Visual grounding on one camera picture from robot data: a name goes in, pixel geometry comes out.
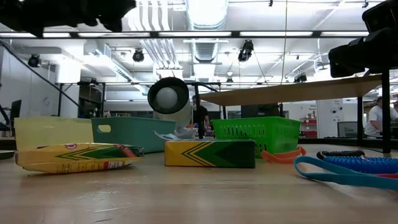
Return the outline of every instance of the handle hole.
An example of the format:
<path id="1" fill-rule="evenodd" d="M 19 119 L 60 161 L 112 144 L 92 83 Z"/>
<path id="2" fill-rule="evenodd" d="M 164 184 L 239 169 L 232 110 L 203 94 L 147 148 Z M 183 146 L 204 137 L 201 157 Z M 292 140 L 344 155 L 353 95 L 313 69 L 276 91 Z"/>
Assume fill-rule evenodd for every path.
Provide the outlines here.
<path id="1" fill-rule="evenodd" d="M 109 125 L 98 125 L 97 132 L 99 133 L 110 133 L 111 126 Z"/>

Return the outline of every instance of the white sphere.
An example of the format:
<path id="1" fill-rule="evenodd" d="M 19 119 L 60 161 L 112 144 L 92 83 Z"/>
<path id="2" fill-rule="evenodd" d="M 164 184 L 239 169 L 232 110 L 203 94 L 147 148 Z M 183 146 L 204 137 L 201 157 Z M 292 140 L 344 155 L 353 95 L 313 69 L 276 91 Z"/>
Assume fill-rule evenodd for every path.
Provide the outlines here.
<path id="1" fill-rule="evenodd" d="M 165 87 L 159 90 L 156 94 L 156 101 L 160 107 L 169 109 L 177 103 L 177 93 L 170 87 Z"/>

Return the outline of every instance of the white shirt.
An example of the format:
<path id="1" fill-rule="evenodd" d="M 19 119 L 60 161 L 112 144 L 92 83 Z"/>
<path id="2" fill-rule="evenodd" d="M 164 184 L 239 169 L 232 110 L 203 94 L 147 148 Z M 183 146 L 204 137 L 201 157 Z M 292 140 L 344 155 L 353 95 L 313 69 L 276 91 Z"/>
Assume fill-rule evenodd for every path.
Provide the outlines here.
<path id="1" fill-rule="evenodd" d="M 391 119 L 397 119 L 398 118 L 398 113 L 397 111 L 390 107 L 390 116 Z M 383 127 L 383 112 L 380 106 L 374 106 L 370 111 L 369 111 L 369 119 L 368 123 L 366 124 L 365 127 L 365 134 L 368 136 L 374 136 L 374 137 L 381 137 L 380 131 L 377 130 L 372 124 L 371 121 L 377 122 L 379 127 Z"/>

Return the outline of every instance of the green plastic basket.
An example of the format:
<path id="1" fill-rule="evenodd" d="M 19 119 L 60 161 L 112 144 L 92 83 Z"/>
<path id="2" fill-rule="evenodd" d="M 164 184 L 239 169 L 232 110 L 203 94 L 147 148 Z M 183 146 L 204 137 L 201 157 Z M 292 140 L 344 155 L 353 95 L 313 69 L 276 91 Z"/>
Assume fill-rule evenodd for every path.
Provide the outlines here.
<path id="1" fill-rule="evenodd" d="M 300 121 L 281 117 L 221 119 L 211 121 L 217 139 L 252 139 L 270 154 L 294 151 L 300 135 Z"/>
<path id="2" fill-rule="evenodd" d="M 92 118 L 93 137 L 96 143 L 129 144 L 144 147 L 144 153 L 163 152 L 165 140 L 155 135 L 174 133 L 174 121 L 149 118 Z M 99 126 L 109 126 L 102 132 Z"/>

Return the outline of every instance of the chair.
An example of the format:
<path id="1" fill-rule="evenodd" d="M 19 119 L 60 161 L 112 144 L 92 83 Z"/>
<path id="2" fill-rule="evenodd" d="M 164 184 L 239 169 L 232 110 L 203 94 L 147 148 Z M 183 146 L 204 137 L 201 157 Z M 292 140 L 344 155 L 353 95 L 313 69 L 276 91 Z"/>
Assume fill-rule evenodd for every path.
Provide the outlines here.
<path id="1" fill-rule="evenodd" d="M 13 136 L 14 131 L 14 119 L 19 118 L 19 114 L 21 112 L 21 104 L 22 100 L 17 100 L 12 102 L 11 105 L 11 112 L 10 117 L 8 117 L 7 113 L 5 112 L 4 108 L 0 105 L 0 113 L 4 117 L 6 123 L 0 123 L 0 131 L 10 131 L 11 135 Z"/>

